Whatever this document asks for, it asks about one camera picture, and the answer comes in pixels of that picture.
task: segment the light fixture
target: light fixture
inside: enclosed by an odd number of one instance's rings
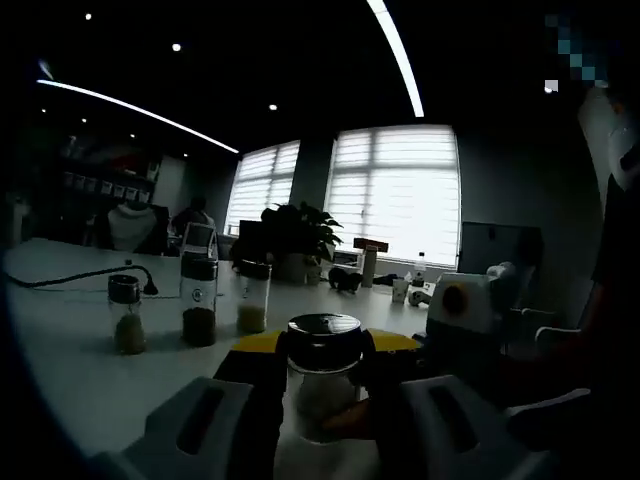
[[[196,132],[195,130],[192,130],[189,127],[185,127],[184,125],[180,125],[179,123],[176,123],[172,120],[169,120],[168,118],[164,118],[161,117],[160,115],[156,115],[155,113],[151,113],[148,110],[144,110],[140,107],[136,107],[135,105],[131,105],[130,103],[126,103],[123,102],[122,100],[118,100],[117,98],[113,98],[113,97],[108,97],[107,95],[102,95],[101,93],[97,93],[97,92],[92,92],[91,90],[87,90],[86,88],[80,88],[80,87],[74,87],[73,85],[67,85],[65,83],[59,83],[59,82],[53,82],[51,80],[37,80],[38,83],[41,83],[43,85],[49,85],[51,87],[57,87],[57,88],[62,88],[65,90],[71,90],[72,92],[78,92],[78,93],[84,93],[85,95],[89,95],[91,97],[95,97],[95,98],[99,98],[101,100],[106,100],[107,102],[111,102],[111,103],[115,103],[116,105],[120,105],[121,107],[125,107],[128,108],[130,110],[134,110],[138,113],[142,113],[144,115],[147,115],[151,118],[155,118],[156,120],[160,120],[161,122],[164,122],[168,125],[171,125],[172,127],[176,127],[179,128],[180,130],[184,130],[185,132],[188,132],[192,135],[195,135],[196,137],[200,137],[203,140],[206,140],[207,142],[211,142],[214,145],[218,145],[219,147],[224,148],[225,150],[229,150],[230,152],[233,153],[238,153],[238,150],[236,150],[235,148],[231,148],[228,145],[225,145],[222,142],[219,142],[217,140],[214,140],[211,137],[207,137],[206,135],[200,133],[200,132]]]
[[[413,113],[416,117],[424,117],[424,110],[422,109],[422,102],[420,101],[420,93],[418,92],[416,79],[413,76],[407,52],[404,49],[404,45],[402,45],[402,40],[400,39],[396,25],[393,23],[393,19],[391,18],[391,15],[389,15],[389,11],[387,10],[383,0],[367,0],[367,3],[375,14],[380,27],[382,27],[382,31],[387,37],[387,41],[393,51],[393,55],[396,57],[396,63],[398,64],[398,68],[400,68],[400,73],[404,79],[404,85],[407,88],[409,99],[413,106]]]

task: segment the small bottle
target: small bottle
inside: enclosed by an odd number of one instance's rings
[[[193,347],[207,347],[216,341],[217,280],[217,260],[204,256],[182,257],[182,339]]]
[[[131,275],[111,275],[108,295],[116,349],[123,355],[144,352],[146,344],[140,318],[138,279]]]
[[[267,328],[271,265],[243,260],[238,266],[242,299],[238,305],[238,329],[260,333]]]
[[[418,253],[418,261],[413,266],[413,283],[414,287],[424,287],[424,279],[427,273],[427,262],[424,260],[424,252]]]

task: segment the plastic bottle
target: plastic bottle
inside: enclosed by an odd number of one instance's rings
[[[413,285],[414,287],[424,287],[424,279],[427,273],[427,262],[424,260],[424,252],[418,253],[418,261],[413,266]]]

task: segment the white table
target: white table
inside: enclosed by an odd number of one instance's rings
[[[114,353],[106,275],[47,290],[9,285],[13,322],[36,382],[63,428],[88,455],[119,451],[139,438],[147,414],[193,378],[213,376],[238,338],[237,279],[228,262],[220,264],[218,339],[215,345],[199,349],[180,340],[178,258],[33,239],[8,252],[5,270],[21,280],[38,281],[122,266],[125,259],[147,267],[159,289],[158,296],[142,302],[147,351],[137,356]],[[132,273],[139,274],[144,284],[144,274]],[[364,327],[408,336],[423,330],[427,317],[425,306],[392,304],[389,287],[360,288],[351,295],[330,290],[326,283],[317,287],[272,283],[268,330],[285,330],[292,317],[318,312],[345,313],[360,319]],[[300,453],[307,447],[286,448]],[[363,442],[351,448],[371,451]],[[363,455],[356,457],[361,461]],[[287,472],[294,469],[286,464]]]

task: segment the plant pot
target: plant pot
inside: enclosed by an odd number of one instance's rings
[[[307,267],[307,285],[317,286],[320,284],[320,274],[322,273],[322,267],[320,265],[313,265]]]
[[[304,285],[307,277],[307,266],[302,253],[285,255],[273,271],[273,278],[282,282]]]

